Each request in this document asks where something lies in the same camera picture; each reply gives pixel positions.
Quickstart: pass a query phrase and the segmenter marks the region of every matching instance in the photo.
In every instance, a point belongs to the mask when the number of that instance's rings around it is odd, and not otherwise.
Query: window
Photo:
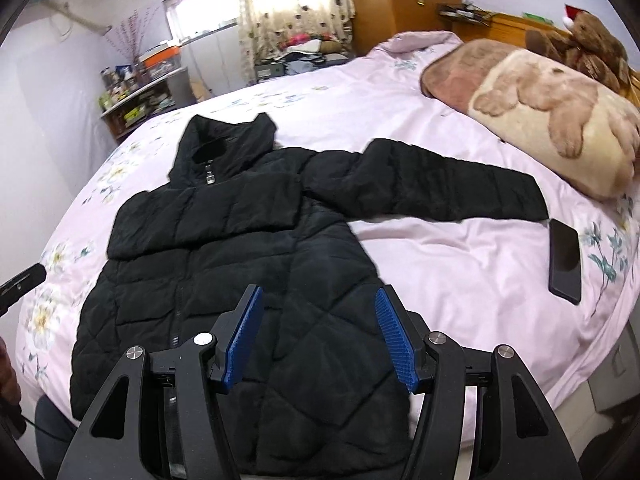
[[[166,0],[169,27],[181,43],[235,25],[239,16],[238,0]]]

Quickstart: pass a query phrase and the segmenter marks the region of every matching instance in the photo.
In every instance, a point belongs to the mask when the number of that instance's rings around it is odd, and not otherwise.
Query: outstretched jacket sleeve
[[[375,139],[364,153],[318,153],[302,179],[308,195],[353,219],[383,214],[438,221],[548,218],[532,176],[396,140]]]

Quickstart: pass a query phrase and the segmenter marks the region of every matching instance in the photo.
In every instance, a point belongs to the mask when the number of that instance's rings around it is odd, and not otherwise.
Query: bed
[[[619,200],[594,202],[484,126],[424,97],[422,69],[459,43],[450,32],[398,34],[346,65],[241,89],[141,126],[78,194],[45,248],[48,278],[24,298],[17,333],[26,393],[46,394],[71,418],[71,352],[82,304],[106,262],[114,217],[133,194],[167,182],[189,119],[238,123],[267,112],[283,146],[362,151],[386,137],[535,177],[550,216],[580,235],[578,306],[547,290],[546,223],[382,218],[351,227],[405,307],[462,346],[512,345],[558,407],[613,348],[640,292],[639,190],[634,184]],[[412,398],[412,421],[421,401]],[[473,440],[474,412],[469,391],[463,446]]]

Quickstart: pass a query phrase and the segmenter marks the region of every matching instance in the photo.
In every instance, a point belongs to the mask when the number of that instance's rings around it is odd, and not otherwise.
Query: polka dot curtain
[[[345,23],[355,15],[353,0],[240,0],[242,64],[255,80],[256,60],[278,53],[277,45],[296,34],[335,34],[347,38]]]

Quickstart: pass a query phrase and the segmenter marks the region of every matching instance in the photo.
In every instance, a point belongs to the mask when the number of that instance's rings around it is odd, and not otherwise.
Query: wooden headboard
[[[479,38],[488,38],[489,40],[501,41],[526,48],[524,35],[525,32],[531,28],[536,28],[537,30],[555,30],[564,36],[569,36],[567,31],[555,28],[553,25],[511,16],[509,14],[495,14],[489,27],[471,23],[452,22],[451,30],[465,42]],[[620,94],[629,99],[637,107],[640,107],[640,73],[631,70],[631,85],[629,88],[622,89]]]

